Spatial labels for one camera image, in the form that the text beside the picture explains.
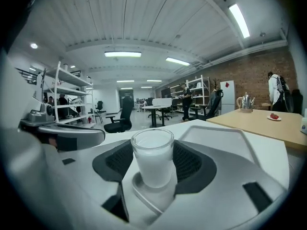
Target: refrigerator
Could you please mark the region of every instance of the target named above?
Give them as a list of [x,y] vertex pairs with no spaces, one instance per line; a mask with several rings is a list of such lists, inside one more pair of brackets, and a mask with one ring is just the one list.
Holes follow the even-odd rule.
[[223,90],[223,97],[221,100],[222,107],[221,107],[221,115],[225,113],[229,113],[234,111],[236,106],[236,90],[235,90],[235,82],[225,81],[220,82],[221,90]]

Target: black pants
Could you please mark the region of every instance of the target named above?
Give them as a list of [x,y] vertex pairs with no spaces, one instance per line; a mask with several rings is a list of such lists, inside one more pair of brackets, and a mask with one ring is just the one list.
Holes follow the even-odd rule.
[[278,101],[278,102],[276,102],[276,103],[273,105],[272,111],[284,112],[284,113],[286,113],[286,112],[287,112],[287,109],[286,109],[286,105],[285,105],[285,103],[284,103],[284,100],[283,100],[283,101]]
[[183,117],[182,117],[182,120],[186,120],[189,118],[189,108],[190,108],[190,105],[189,104],[183,104]]

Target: teapot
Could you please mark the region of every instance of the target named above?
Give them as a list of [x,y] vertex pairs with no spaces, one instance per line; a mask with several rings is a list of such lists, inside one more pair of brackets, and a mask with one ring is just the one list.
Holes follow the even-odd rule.
[[238,97],[236,100],[236,104],[238,108],[241,108],[241,111],[251,113],[253,111],[253,104],[254,104],[255,98],[253,100],[250,100],[250,97],[247,93],[242,97]]

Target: plate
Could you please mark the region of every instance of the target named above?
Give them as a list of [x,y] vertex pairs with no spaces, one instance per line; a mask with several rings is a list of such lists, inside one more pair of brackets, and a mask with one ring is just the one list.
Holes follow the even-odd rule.
[[281,121],[281,120],[282,120],[281,117],[279,117],[279,118],[277,118],[277,119],[272,119],[270,116],[267,116],[267,119],[273,120],[273,121]]

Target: glass cup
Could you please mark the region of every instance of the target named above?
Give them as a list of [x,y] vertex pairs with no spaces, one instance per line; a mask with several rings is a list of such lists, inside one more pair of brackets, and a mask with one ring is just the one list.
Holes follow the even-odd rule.
[[144,183],[165,186],[172,175],[174,134],[162,128],[145,129],[134,134],[131,143]]

